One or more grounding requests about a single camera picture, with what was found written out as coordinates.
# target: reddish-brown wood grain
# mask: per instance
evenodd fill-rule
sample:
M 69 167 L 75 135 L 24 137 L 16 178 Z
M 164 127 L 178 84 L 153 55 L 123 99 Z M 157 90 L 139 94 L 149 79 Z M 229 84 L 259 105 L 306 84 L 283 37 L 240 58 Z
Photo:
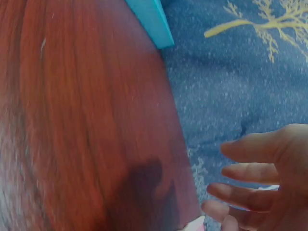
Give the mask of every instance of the reddish-brown wood grain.
M 199 215 L 164 64 L 124 0 L 0 1 L 0 230 Z

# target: pink object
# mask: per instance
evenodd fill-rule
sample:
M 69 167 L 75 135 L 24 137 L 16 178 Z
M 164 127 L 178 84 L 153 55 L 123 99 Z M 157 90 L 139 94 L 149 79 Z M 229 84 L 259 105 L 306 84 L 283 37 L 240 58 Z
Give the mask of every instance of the pink object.
M 205 217 L 201 216 L 189 222 L 182 230 L 179 231 L 205 231 L 203 222 Z

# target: blue fabric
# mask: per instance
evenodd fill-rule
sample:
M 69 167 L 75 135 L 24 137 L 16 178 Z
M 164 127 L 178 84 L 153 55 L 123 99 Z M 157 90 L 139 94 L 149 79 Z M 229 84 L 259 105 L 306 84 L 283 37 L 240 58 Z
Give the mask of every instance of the blue fabric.
M 160 0 L 126 0 L 158 49 L 174 45 Z
M 238 7 L 243 19 L 267 22 L 252 0 L 229 2 Z M 258 187 L 220 175 L 221 168 L 233 162 L 220 153 L 219 145 L 248 133 L 308 123 L 305 56 L 281 39 L 276 28 L 266 30 L 277 42 L 274 62 L 269 58 L 268 43 L 263 43 L 267 41 L 258 37 L 253 25 L 236 26 L 205 38 L 205 31 L 239 19 L 224 9 L 227 0 L 165 0 L 162 4 L 176 44 L 162 50 L 162 56 L 199 201 L 211 198 L 205 189 L 215 181 Z M 278 0 L 270 7 L 276 17 L 285 13 Z M 291 28 L 284 32 L 295 38 Z M 219 230 L 211 219 L 206 222 L 207 230 Z

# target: blue blanket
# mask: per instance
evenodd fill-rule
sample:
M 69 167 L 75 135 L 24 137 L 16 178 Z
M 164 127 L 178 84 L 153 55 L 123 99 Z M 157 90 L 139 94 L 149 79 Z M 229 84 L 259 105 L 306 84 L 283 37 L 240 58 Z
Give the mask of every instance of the blue blanket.
M 288 2 L 162 0 L 176 44 L 162 56 L 200 202 L 211 182 L 248 186 L 220 175 L 232 163 L 222 142 L 308 123 L 306 14 L 290 17 Z

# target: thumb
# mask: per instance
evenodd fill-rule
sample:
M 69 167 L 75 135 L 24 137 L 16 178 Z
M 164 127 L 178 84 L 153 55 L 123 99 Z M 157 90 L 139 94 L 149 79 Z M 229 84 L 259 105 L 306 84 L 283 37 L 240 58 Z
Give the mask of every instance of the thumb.
M 221 231 L 239 231 L 237 220 L 234 217 L 227 215 L 221 224 Z

